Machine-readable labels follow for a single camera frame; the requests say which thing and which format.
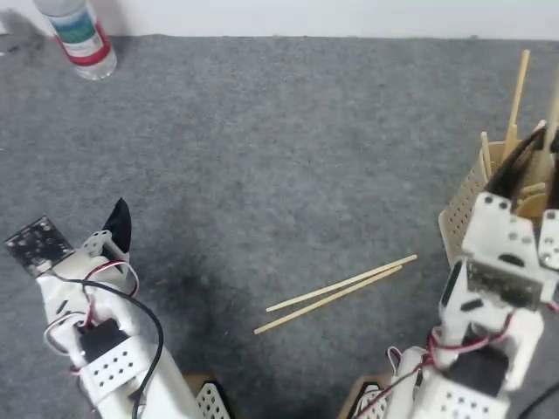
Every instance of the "circuit board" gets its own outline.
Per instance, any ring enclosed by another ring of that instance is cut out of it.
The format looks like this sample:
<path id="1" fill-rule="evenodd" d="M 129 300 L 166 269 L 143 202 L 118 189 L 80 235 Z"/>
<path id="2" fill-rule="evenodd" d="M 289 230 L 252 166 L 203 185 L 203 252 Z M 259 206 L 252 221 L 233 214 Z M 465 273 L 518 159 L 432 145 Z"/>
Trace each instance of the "circuit board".
<path id="1" fill-rule="evenodd" d="M 34 278 L 73 253 L 73 247 L 46 216 L 18 231 L 5 244 L 8 252 Z"/>

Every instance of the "red wire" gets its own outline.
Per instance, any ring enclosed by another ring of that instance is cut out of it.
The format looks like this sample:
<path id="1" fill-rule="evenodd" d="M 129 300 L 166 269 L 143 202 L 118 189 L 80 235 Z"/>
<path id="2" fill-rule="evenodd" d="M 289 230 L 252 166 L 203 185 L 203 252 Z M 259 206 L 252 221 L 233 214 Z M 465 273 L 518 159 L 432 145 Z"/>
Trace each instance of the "red wire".
<path id="1" fill-rule="evenodd" d="M 107 267 L 110 266 L 120 266 L 123 264 L 127 264 L 128 262 L 126 262 L 125 260 L 111 260 L 110 262 L 107 262 L 105 264 L 102 264 L 100 266 L 97 266 L 96 268 L 92 269 L 84 278 L 85 281 L 89 280 L 91 277 L 93 277 L 97 272 L 99 271 L 103 271 L 104 269 L 106 269 Z M 134 297 L 134 295 L 137 293 L 138 291 L 138 281 L 135 280 L 134 283 L 134 289 L 131 291 L 131 293 L 129 294 L 131 297 Z M 87 310 L 87 316 L 86 316 L 86 321 L 84 323 L 84 326 L 91 326 L 92 324 L 92 320 L 93 320 L 93 302 L 91 300 L 91 297 L 89 296 L 89 294 L 84 290 L 84 294 L 86 295 L 86 299 L 87 302 L 89 303 L 89 308 Z"/>
<path id="2" fill-rule="evenodd" d="M 431 332 L 429 334 L 429 338 L 427 339 L 427 355 L 425 356 L 425 359 L 423 360 L 423 362 L 419 363 L 415 368 L 413 368 L 413 370 L 402 376 L 400 379 L 398 379 L 397 381 L 395 381 L 394 383 L 390 384 L 387 388 L 385 388 L 383 391 L 381 391 L 377 397 L 375 397 L 370 403 L 367 404 L 367 406 L 365 406 L 361 412 L 359 412 L 359 414 L 357 415 L 356 419 L 365 419 L 365 415 L 368 414 L 368 412 L 373 409 L 373 407 L 386 395 L 388 395 L 395 386 L 397 386 L 398 384 L 400 384 L 401 382 L 405 381 L 407 378 L 410 378 L 412 375 L 414 375 L 417 371 L 419 371 L 421 368 L 426 367 L 428 365 L 433 365 L 434 367 L 437 367 L 437 365 L 435 364 L 435 359 L 433 357 L 433 347 L 436 345 L 437 347 L 441 348 L 441 349 L 448 349 L 448 350 L 467 350 L 470 349 L 472 347 L 481 345 L 483 343 L 485 343 L 486 345 L 489 345 L 490 343 L 493 342 L 499 342 L 501 341 L 508 332 L 508 328 L 510 327 L 510 323 L 511 320 L 513 318 L 514 312 L 510 313 L 507 316 L 507 320 L 505 321 L 505 326 L 503 327 L 503 329 L 499 332 L 499 334 L 497 334 L 495 337 L 493 338 L 489 338 L 489 337 L 485 337 L 482 339 L 479 339 L 476 342 L 473 343 L 469 343 L 467 345 L 462 345 L 462 346 L 445 346 L 445 345 L 440 345 L 437 340 L 435 339 L 433 332 Z"/>

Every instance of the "perforated bracket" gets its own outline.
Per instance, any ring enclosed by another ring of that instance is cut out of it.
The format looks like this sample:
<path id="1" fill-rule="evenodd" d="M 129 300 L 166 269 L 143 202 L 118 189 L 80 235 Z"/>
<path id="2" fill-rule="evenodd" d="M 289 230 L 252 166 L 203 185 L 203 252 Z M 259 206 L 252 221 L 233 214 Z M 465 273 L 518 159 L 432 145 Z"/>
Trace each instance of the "perforated bracket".
<path id="1" fill-rule="evenodd" d="M 80 379 L 93 405 L 127 381 L 146 371 L 151 363 L 141 336 L 126 339 L 80 371 Z"/>
<path id="2" fill-rule="evenodd" d="M 383 390 L 378 385 L 369 384 L 355 405 L 355 411 L 351 416 L 352 419 L 356 419 L 358 417 L 362 417 L 362 419 L 383 419 L 387 411 L 387 395 L 379 399 L 375 402 L 374 406 L 368 409 L 368 406 L 378 397 L 378 395 L 382 393 L 382 391 Z"/>
<path id="3" fill-rule="evenodd" d="M 95 231 L 83 244 L 82 247 L 92 258 L 103 252 L 103 246 L 113 241 L 113 233 L 109 230 Z"/>
<path id="4" fill-rule="evenodd" d="M 538 256 L 547 267 L 559 270 L 559 211 L 557 210 L 548 209 L 543 213 Z"/>
<path id="5" fill-rule="evenodd" d="M 421 387 L 413 419 L 504 419 L 508 400 L 494 399 L 475 390 L 433 375 Z"/>
<path id="6" fill-rule="evenodd" d="M 231 419 L 215 384 L 206 382 L 196 397 L 205 419 Z"/>

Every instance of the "chopstick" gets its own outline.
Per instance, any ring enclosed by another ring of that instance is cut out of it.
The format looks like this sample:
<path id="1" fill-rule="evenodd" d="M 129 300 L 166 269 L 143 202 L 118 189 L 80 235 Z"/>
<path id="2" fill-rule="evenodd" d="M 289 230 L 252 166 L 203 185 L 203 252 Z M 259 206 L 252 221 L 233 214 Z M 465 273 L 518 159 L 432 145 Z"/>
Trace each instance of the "chopstick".
<path id="1" fill-rule="evenodd" d="M 284 323 L 287 323 L 288 321 L 291 321 L 293 319 L 296 319 L 300 316 L 302 316 L 303 314 L 312 312 L 313 310 L 326 305 L 327 303 L 330 303 L 332 301 L 334 301 L 335 299 L 339 299 L 341 297 L 343 297 L 344 295 L 348 295 L 351 292 L 357 291 L 361 288 L 363 288 L 364 286 L 367 285 L 371 285 L 373 283 L 375 283 L 376 281 L 378 281 L 379 279 L 388 277 L 389 275 L 393 274 L 394 272 L 399 271 L 400 269 L 402 269 L 402 266 L 396 266 L 392 269 L 388 269 L 387 271 L 381 272 L 378 275 L 375 275 L 374 277 L 371 277 L 369 279 L 365 279 L 364 281 L 360 282 L 359 284 L 355 284 L 353 286 L 350 286 L 349 288 L 346 288 L 345 290 L 336 292 L 335 294 L 332 294 L 324 299 L 321 299 L 319 301 L 316 301 L 315 303 L 311 304 L 310 306 L 306 306 L 303 307 L 299 310 L 297 310 L 296 312 L 290 313 L 287 316 L 281 317 L 279 319 L 276 319 L 266 325 L 263 325 L 257 329 L 254 329 L 254 334 L 260 334 L 263 333 L 267 330 L 270 330 L 274 327 L 283 325 Z"/>
<path id="2" fill-rule="evenodd" d="M 412 260 L 416 260 L 417 258 L 418 258 L 418 255 L 410 255 L 407 258 L 402 258 L 402 259 L 396 260 L 394 262 L 390 262 L 389 264 L 379 266 L 378 268 L 372 269 L 370 271 L 366 271 L 366 272 L 364 272 L 360 275 L 354 276 L 354 277 L 349 278 L 349 279 L 345 279 L 345 280 L 343 280 L 341 282 L 338 282 L 336 284 L 325 286 L 324 288 L 321 288 L 321 289 L 313 291 L 313 292 L 309 292 L 309 293 L 301 295 L 299 297 L 295 297 L 294 299 L 289 299 L 287 301 L 283 301 L 281 303 L 276 304 L 275 306 L 271 306 L 271 307 L 266 308 L 266 311 L 269 313 L 269 312 L 273 312 L 275 310 L 279 310 L 280 308 L 292 306 L 293 304 L 300 303 L 301 301 L 305 301 L 307 299 L 317 297 L 317 296 L 325 294 L 327 292 L 331 292 L 331 291 L 337 290 L 339 288 L 343 288 L 344 286 L 354 284 L 357 281 L 361 281 L 362 279 L 371 277 L 373 275 L 376 275 L 377 273 L 386 271 L 390 268 L 394 268 L 394 267 L 399 266 L 401 264 L 407 264 L 408 262 L 411 262 Z"/>

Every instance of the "black cable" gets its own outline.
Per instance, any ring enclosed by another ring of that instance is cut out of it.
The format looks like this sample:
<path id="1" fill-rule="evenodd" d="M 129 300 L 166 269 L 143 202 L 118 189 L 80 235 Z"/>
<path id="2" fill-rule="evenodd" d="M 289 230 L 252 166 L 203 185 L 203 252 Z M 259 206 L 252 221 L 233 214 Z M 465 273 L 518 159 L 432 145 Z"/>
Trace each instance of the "black cable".
<path id="1" fill-rule="evenodd" d="M 101 284 L 99 282 L 87 281 L 85 279 L 62 278 L 57 273 L 55 273 L 54 271 L 51 271 L 51 274 L 55 278 L 58 278 L 59 280 L 61 280 L 63 282 L 70 282 L 70 283 L 73 283 L 73 284 L 81 284 L 82 286 L 92 286 L 93 288 L 100 288 L 101 290 L 111 292 L 112 294 L 117 295 L 117 296 L 125 299 L 130 304 L 138 307 L 140 310 L 142 310 L 144 313 L 146 313 L 148 315 L 148 317 L 154 322 L 155 328 L 157 329 L 157 350 L 155 351 L 154 359 L 151 361 L 151 365 L 149 366 L 149 369 L 148 369 L 148 372 L 146 373 L 146 376 L 142 380 L 142 382 L 140 384 L 140 387 L 135 391 L 134 405 L 132 406 L 132 419 L 137 419 L 138 409 L 140 408 L 141 395 L 143 394 L 144 390 L 148 386 L 149 379 L 153 375 L 153 373 L 155 371 L 155 368 L 157 367 L 157 363 L 161 359 L 161 355 L 162 355 L 162 352 L 163 352 L 163 326 L 162 326 L 161 322 L 159 321 L 157 316 L 155 316 L 154 312 L 152 312 L 151 309 L 149 309 L 149 307 L 147 307 L 146 305 L 144 305 L 143 303 L 141 303 L 140 301 L 138 301 L 134 297 L 130 297 L 125 292 L 115 290 L 114 288 L 112 288 L 108 285 L 105 285 L 105 284 Z"/>
<path id="2" fill-rule="evenodd" d="M 519 415 L 518 419 L 528 419 L 530 414 L 536 410 L 542 403 L 544 403 L 549 397 L 554 395 L 559 391 L 559 381 L 553 386 L 541 393 L 533 402 L 531 402 Z"/>

